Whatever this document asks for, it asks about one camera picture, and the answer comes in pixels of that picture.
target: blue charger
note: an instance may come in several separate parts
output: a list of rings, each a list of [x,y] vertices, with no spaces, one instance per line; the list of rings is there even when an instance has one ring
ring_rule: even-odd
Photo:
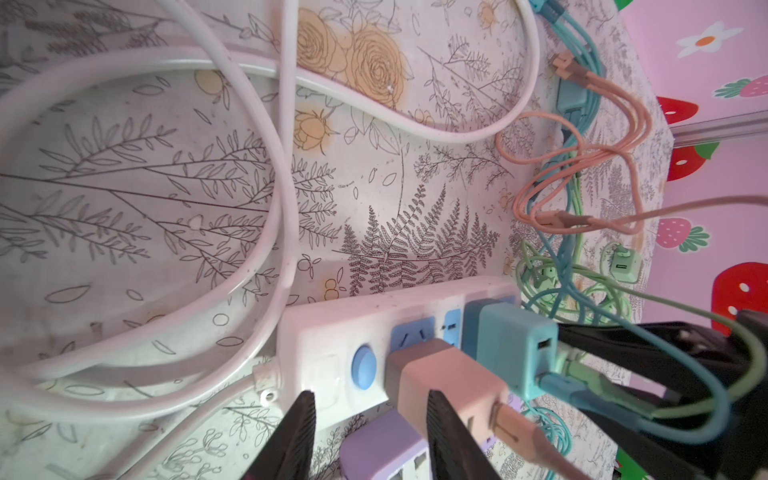
[[[521,399],[544,395],[537,377],[554,368],[557,323],[491,299],[470,302],[464,312],[462,351],[507,382]]]

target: white power strip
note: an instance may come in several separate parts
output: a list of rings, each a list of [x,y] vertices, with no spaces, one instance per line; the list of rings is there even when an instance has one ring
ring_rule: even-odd
[[[303,390],[311,390],[318,430],[348,419],[387,400],[384,366],[390,343],[406,345],[425,334],[444,338],[450,332],[446,341],[460,346],[467,302],[484,298],[515,301],[517,296],[517,288],[508,279],[473,276],[286,308],[277,327],[277,360],[282,372],[277,404],[285,412]],[[434,331],[425,332],[424,325],[432,324],[419,322],[415,332],[401,328],[397,334],[402,339],[392,338],[395,326],[429,317],[434,318]],[[368,369],[373,377],[367,389],[353,380],[353,358],[361,347],[370,349],[369,366],[372,356],[376,359],[375,369]]]

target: pink wall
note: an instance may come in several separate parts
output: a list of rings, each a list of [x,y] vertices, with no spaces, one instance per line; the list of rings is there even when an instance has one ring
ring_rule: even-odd
[[[768,135],[724,141],[699,170],[667,182],[664,206],[722,195],[765,194],[767,178]],[[702,227],[710,235],[705,239],[708,245],[683,253],[679,247],[661,247],[657,238],[648,293],[710,310],[713,281],[720,272],[739,263],[768,263],[765,207],[712,207],[673,217],[686,218],[693,226]],[[757,292],[755,285],[750,287],[749,280],[743,281],[751,293]],[[698,316],[658,303],[645,303],[644,322],[671,320],[708,324]]]
[[[768,110],[766,0],[634,0],[621,17],[656,95],[699,105],[698,113],[680,124]],[[716,26],[705,35],[717,22],[722,22],[722,32]],[[685,49],[679,41],[693,42],[691,51],[696,51],[679,58]],[[695,41],[709,43],[698,48]],[[718,45],[716,51],[707,51]],[[741,94],[762,94],[738,95],[739,85],[733,86],[737,96],[714,97],[715,90],[743,78],[764,81],[751,84]]]

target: strawberry sticker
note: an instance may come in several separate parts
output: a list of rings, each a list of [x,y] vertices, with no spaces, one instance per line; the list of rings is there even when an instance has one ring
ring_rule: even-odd
[[[676,124],[679,121],[688,120],[699,111],[699,106],[692,104],[689,101],[667,97],[656,97],[656,99],[658,99],[659,104],[661,104],[661,110],[664,112],[664,117],[670,125]]]
[[[739,310],[768,313],[768,265],[739,263],[715,277],[712,311],[735,320]],[[712,322],[712,328],[730,335],[730,329]]]
[[[704,162],[712,158],[712,154],[720,145],[719,141],[711,144],[692,145],[672,150],[670,172],[667,181],[679,180],[699,170]]]
[[[710,235],[703,227],[693,227],[684,218],[662,218],[659,221],[659,232],[656,243],[662,248],[678,248],[681,252],[695,252],[709,243],[705,240]]]
[[[742,78],[734,83],[725,84],[724,87],[715,90],[715,97],[733,98],[733,97],[759,97],[768,95],[768,75],[750,80]]]

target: white flower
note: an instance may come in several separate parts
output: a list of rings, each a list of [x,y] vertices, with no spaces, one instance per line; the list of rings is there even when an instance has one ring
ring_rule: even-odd
[[[712,26],[707,28],[707,30],[704,30],[704,33],[701,35],[694,35],[693,37],[686,37],[678,40],[677,44],[684,48],[677,54],[677,57],[687,57],[699,50],[707,53],[718,51],[720,50],[720,47],[723,46],[723,40],[731,38],[735,34],[743,31],[743,28],[729,28],[723,30],[723,26],[723,22],[715,22]]]

